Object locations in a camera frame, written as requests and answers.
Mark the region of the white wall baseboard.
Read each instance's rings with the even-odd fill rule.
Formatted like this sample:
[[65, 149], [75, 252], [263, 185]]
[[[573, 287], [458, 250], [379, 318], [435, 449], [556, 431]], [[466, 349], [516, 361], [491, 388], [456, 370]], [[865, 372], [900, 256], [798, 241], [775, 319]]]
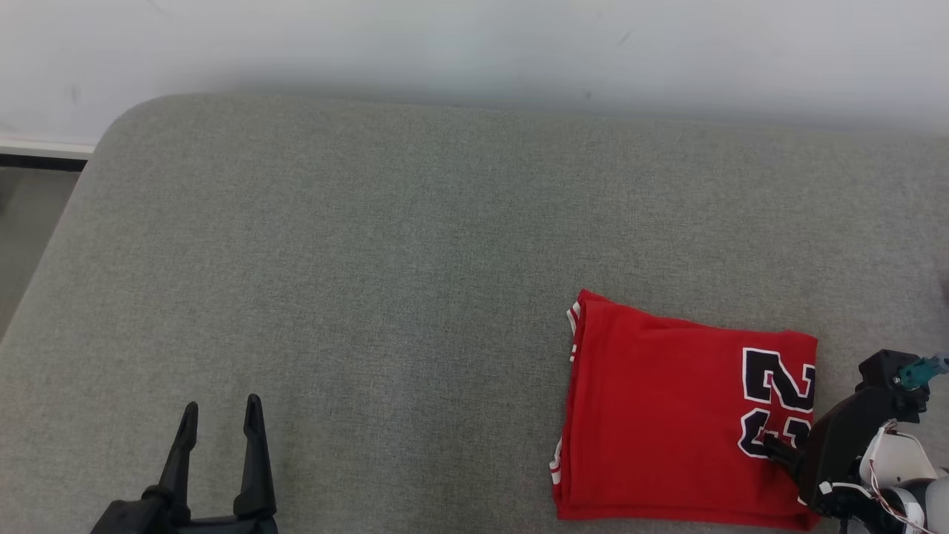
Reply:
[[96, 146], [23, 141], [0, 136], [0, 167], [82, 172]]

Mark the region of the red Bulls jersey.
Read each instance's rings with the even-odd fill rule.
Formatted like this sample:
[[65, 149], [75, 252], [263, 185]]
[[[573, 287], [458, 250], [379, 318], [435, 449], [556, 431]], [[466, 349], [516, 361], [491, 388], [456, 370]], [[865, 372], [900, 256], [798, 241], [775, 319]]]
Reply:
[[765, 438], [801, 449], [818, 341], [655, 317], [583, 289], [550, 463], [561, 521], [661, 519], [812, 530]]

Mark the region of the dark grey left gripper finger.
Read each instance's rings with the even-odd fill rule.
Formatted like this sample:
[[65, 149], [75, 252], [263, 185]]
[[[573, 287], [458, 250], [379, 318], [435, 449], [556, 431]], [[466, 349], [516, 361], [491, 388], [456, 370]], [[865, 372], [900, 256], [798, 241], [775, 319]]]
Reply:
[[234, 498], [234, 515], [240, 519], [268, 519], [276, 514], [274, 474], [263, 403], [251, 393], [247, 399], [243, 425], [246, 452], [240, 493]]
[[199, 405], [192, 401], [185, 406], [159, 483], [148, 487], [143, 498], [162, 499], [170, 510], [189, 510], [190, 453], [196, 446], [198, 429]]

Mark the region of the grey fabric sofa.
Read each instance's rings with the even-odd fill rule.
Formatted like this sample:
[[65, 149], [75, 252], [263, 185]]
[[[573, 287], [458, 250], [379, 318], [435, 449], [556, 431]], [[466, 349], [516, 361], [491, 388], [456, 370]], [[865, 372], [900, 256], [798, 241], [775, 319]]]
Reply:
[[949, 351], [949, 135], [145, 102], [0, 342], [0, 534], [89, 534], [191, 401], [189, 504], [230, 513], [251, 393], [280, 534], [781, 534], [556, 520], [582, 289], [817, 337], [823, 412], [878, 349]]

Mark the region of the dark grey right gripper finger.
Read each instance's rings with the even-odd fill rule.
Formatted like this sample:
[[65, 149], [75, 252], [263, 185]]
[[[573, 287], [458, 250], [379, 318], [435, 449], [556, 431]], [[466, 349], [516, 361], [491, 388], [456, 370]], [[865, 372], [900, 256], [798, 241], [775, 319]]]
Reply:
[[800, 476], [804, 464], [804, 453], [801, 450], [773, 434], [764, 434], [762, 443], [766, 459], [779, 464], [790, 477]]

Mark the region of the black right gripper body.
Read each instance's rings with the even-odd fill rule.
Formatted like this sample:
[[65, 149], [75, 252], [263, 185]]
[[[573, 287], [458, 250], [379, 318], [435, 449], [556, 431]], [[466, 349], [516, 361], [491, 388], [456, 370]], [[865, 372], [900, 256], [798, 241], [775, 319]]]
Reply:
[[880, 506], [854, 464], [894, 418], [893, 392], [864, 388], [816, 421], [797, 471], [799, 498], [821, 516], [857, 516]]

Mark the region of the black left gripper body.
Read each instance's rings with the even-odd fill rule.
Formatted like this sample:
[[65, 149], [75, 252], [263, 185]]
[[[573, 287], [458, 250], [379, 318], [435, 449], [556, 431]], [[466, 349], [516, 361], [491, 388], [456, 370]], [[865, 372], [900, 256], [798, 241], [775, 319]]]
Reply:
[[171, 510], [157, 498], [112, 501], [90, 534], [279, 534], [274, 518], [236, 516], [173, 520]]

